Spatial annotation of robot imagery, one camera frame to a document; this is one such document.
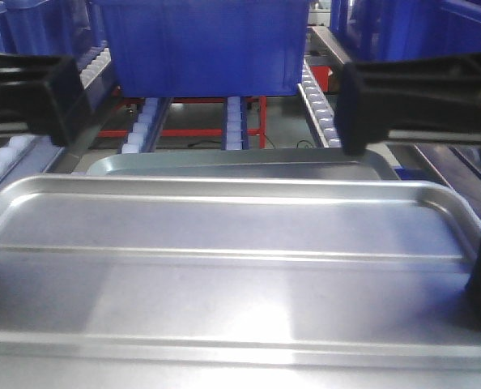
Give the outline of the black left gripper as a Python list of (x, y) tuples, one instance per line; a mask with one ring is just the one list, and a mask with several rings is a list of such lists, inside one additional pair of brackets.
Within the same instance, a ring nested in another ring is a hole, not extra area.
[(0, 126), (24, 124), (28, 133), (68, 146), (91, 115), (74, 58), (0, 53)]

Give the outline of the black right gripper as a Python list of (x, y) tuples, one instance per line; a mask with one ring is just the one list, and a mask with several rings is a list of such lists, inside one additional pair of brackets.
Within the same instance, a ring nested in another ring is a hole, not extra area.
[(351, 156), (385, 141), (481, 146), (481, 53), (348, 62), (334, 126)]

